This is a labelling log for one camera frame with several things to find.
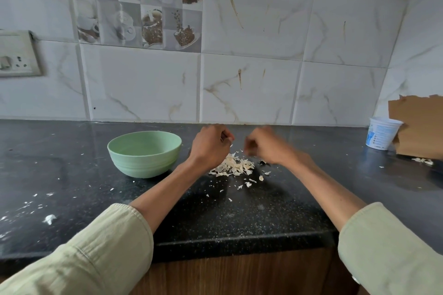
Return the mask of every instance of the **black countertop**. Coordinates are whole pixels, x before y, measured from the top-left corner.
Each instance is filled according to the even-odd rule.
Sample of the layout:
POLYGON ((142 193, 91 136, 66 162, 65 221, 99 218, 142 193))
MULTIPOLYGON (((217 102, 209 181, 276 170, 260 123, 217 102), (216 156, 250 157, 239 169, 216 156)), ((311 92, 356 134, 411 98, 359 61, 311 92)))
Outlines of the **black countertop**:
MULTIPOLYGON (((187 156, 198 124, 0 121, 0 275, 51 253, 112 203, 129 203, 160 181, 116 169, 107 143, 116 136, 164 130, 182 138, 187 156), (42 221, 54 214, 52 225, 42 221)), ((254 126, 232 125, 231 152, 242 155, 254 126)), ((276 126, 332 177, 368 203, 380 201, 443 253, 443 178, 393 152, 364 146, 366 129, 276 126)), ((154 262, 331 247, 337 232, 288 170, 260 166, 246 176, 200 178, 154 235, 154 262), (271 171, 260 182, 262 170, 271 171)))

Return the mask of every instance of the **person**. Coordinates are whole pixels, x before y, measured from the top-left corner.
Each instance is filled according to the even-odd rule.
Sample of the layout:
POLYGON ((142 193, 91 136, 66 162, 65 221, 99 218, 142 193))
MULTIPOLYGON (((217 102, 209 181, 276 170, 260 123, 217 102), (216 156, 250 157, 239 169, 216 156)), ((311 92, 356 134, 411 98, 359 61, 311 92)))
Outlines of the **person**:
MULTIPOLYGON (((129 293, 151 264, 152 233, 184 192, 224 160, 233 140, 224 125, 203 127, 188 159, 168 177, 129 205, 111 205, 69 242, 3 282, 0 292, 129 293)), ((307 187, 340 231, 341 260, 370 294, 443 294, 443 256, 381 203, 366 205, 269 127, 256 128, 244 152, 285 166, 307 187)))

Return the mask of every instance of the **power socket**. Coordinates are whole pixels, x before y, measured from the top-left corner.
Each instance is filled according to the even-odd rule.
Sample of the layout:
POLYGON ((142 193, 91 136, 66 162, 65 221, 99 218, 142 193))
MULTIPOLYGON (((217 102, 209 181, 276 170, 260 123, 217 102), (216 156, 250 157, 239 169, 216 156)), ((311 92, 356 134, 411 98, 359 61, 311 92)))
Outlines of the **power socket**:
POLYGON ((41 70, 29 31, 0 30, 0 76, 39 76, 41 70))

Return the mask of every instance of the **rolled-up sleeve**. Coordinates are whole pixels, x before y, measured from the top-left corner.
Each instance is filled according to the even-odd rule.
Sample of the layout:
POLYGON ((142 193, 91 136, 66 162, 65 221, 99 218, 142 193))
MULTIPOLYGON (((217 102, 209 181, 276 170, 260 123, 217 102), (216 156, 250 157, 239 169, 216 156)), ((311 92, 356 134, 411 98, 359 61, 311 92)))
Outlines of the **rolled-up sleeve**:
POLYGON ((0 285, 14 294, 128 294, 147 272, 154 241, 134 208, 113 204, 69 242, 0 285))
POLYGON ((352 216, 340 232, 338 253, 370 294, 443 294, 443 256, 381 203, 352 216))

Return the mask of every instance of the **bowl rim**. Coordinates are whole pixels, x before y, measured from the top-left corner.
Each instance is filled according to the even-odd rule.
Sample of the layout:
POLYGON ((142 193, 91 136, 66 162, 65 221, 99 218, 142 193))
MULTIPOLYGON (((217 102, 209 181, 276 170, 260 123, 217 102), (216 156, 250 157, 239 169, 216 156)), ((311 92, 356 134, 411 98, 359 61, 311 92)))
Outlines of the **bowl rim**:
POLYGON ((107 148, 108 148, 108 152, 109 152, 109 153, 113 153, 113 154, 118 155, 118 156, 126 156, 126 157, 136 157, 136 158, 139 158, 139 157, 151 157, 151 156, 157 156, 157 155, 159 155, 159 154, 168 154, 168 153, 170 153, 170 152, 174 152, 177 148, 179 148, 179 147, 182 146, 182 142, 183 142, 183 141, 182 141, 182 139, 180 138, 180 136, 178 136, 178 135, 175 134, 175 133, 166 132, 166 131, 157 131, 157 130, 155 130, 155 131, 138 131, 138 132, 131 132, 131 133, 122 134, 122 135, 119 135, 119 136, 113 138, 111 141, 108 142, 108 146, 107 146, 107 148), (129 134, 150 133, 150 132, 161 132, 161 133, 172 134, 172 135, 174 135, 174 136, 176 136, 177 138, 180 139, 179 145, 178 145, 177 147, 174 147, 173 149, 167 151, 167 152, 161 152, 161 153, 149 154, 149 155, 126 155, 126 154, 120 154, 120 153, 114 152, 112 149, 109 148, 109 144, 110 144, 111 142, 113 142, 114 140, 118 139, 118 138, 121 138, 121 137, 127 136, 127 135, 129 135, 129 134))

